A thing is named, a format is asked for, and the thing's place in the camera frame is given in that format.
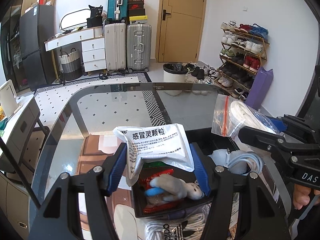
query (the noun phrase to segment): red sneaker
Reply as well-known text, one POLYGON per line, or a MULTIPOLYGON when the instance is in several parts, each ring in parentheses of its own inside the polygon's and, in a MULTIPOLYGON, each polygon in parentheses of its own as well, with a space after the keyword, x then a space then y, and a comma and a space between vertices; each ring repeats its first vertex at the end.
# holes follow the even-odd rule
POLYGON ((258 60, 257 58, 251 58, 251 66, 250 66, 250 70, 253 72, 257 72, 258 69, 260 68, 260 60, 258 60))
POLYGON ((242 32, 242 33, 248 33, 248 31, 252 30, 252 26, 248 24, 240 24, 240 27, 235 28, 235 31, 242 32))
POLYGON ((250 68, 252 62, 252 58, 250 56, 245 56, 243 66, 247 69, 250 68))

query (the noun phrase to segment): glass tabletop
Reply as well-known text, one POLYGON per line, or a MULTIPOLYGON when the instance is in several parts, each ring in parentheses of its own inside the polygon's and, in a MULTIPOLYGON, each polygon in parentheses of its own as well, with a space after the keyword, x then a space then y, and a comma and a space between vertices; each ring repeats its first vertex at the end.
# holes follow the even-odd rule
MULTIPOLYGON (((186 131, 211 128, 218 94, 226 92, 212 85, 186 83, 111 84, 80 89, 65 105, 51 130, 32 189, 42 203, 61 173, 73 176, 101 165, 106 156, 83 154, 89 135, 96 135, 92 138, 100 144, 100 135, 113 135, 117 126, 180 123, 186 131)), ((30 202, 30 227, 35 215, 36 209, 30 202)))

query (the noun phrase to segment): glass table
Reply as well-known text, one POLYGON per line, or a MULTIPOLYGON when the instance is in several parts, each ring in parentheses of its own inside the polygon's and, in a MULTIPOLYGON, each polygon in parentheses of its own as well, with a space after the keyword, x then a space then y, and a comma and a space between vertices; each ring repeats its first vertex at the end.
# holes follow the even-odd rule
MULTIPOLYGON (((101 165, 108 155, 101 152, 101 138, 107 136, 108 140, 117 126, 151 127, 180 123, 187 136, 190 132, 204 141, 207 135, 216 136, 211 134, 211 127, 218 94, 226 92, 213 85, 187 83, 111 84, 80 89, 65 105, 49 134, 39 157, 32 189, 42 203, 61 173, 68 172, 73 176, 101 165), (208 93, 203 93, 207 94, 204 96, 199 94, 200 91, 208 93)), ((238 149, 229 138, 219 137, 216 141, 213 149, 225 148, 225 143, 231 143, 230 147, 234 150, 238 149)), ((109 154, 115 152, 119 142, 113 140, 111 144, 114 147, 108 149, 109 154)), ((113 223, 117 232, 121 231, 123 240, 132 239, 131 231, 125 230, 123 224, 117 223, 117 219, 124 213, 134 217, 130 190, 123 177, 116 191, 117 199, 107 201, 110 215, 115 217, 113 223)), ((81 226, 84 238, 90 239, 85 199, 81 194, 81 226)), ((29 228, 35 216, 36 208, 30 202, 29 228)))

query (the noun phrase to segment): gray refrigerator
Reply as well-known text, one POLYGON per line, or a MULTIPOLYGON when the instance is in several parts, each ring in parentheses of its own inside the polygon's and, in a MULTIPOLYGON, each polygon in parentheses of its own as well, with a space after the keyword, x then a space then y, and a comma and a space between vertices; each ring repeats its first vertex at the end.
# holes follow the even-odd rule
POLYGON ((54 6, 37 5, 20 18, 20 47, 28 85, 36 90, 56 79, 44 42, 54 36, 54 6))

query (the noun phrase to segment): blue sneaker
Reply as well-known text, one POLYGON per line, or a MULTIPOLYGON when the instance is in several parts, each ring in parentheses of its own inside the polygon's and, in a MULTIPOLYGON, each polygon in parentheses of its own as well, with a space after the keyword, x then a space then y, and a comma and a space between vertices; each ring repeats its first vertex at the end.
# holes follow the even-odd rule
POLYGON ((257 25, 256 23, 253 24, 253 28, 252 28, 252 30, 249 31, 249 34, 261 37, 266 42, 268 42, 269 31, 267 29, 257 25))

